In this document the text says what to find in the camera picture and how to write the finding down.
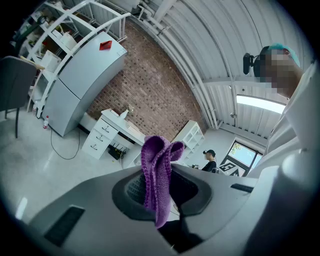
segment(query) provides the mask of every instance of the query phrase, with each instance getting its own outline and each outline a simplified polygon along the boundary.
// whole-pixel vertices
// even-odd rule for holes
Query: white refrigerator
[[[111,49],[99,50],[112,41]],[[47,98],[42,117],[61,136],[73,130],[99,92],[124,68],[126,50],[105,32],[87,42],[66,64]]]

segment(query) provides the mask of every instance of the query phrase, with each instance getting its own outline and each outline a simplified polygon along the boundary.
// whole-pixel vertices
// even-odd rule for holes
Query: man in black cap
[[[217,163],[215,161],[216,153],[210,149],[207,152],[203,151],[203,154],[205,155],[205,159],[207,159],[209,162],[205,165],[205,167],[202,168],[202,171],[215,173],[214,168],[217,167]]]

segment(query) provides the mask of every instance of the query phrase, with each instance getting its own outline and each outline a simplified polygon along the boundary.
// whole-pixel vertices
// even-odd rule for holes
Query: refrigerator door
[[[78,125],[79,120],[73,120],[75,109],[80,100],[57,79],[52,87],[47,102],[45,104],[42,116],[49,116],[49,125],[61,136],[64,136],[70,128],[70,122],[74,127]]]
[[[112,41],[111,49],[99,50],[100,43],[106,41]],[[81,100],[95,80],[126,52],[111,36],[101,32],[76,53],[59,79]]]

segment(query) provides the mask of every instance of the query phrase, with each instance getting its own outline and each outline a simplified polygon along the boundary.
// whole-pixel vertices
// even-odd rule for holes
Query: small white cabinet
[[[117,133],[117,129],[100,117],[83,144],[82,150],[99,159]]]
[[[189,120],[172,142],[182,142],[184,151],[179,163],[186,165],[190,157],[199,149],[205,137],[196,121]]]

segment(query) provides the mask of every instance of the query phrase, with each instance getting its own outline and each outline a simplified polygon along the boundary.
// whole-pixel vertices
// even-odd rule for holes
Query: white floor
[[[22,220],[28,223],[37,212],[77,184],[97,176],[121,170],[118,161],[108,152],[100,160],[84,153],[81,148],[87,134],[76,128],[61,137],[43,129],[43,119],[37,119],[31,112],[21,108],[18,123],[18,138],[15,138],[16,111],[0,112],[0,177],[1,195],[7,199],[8,210],[15,214],[22,198],[27,205]]]

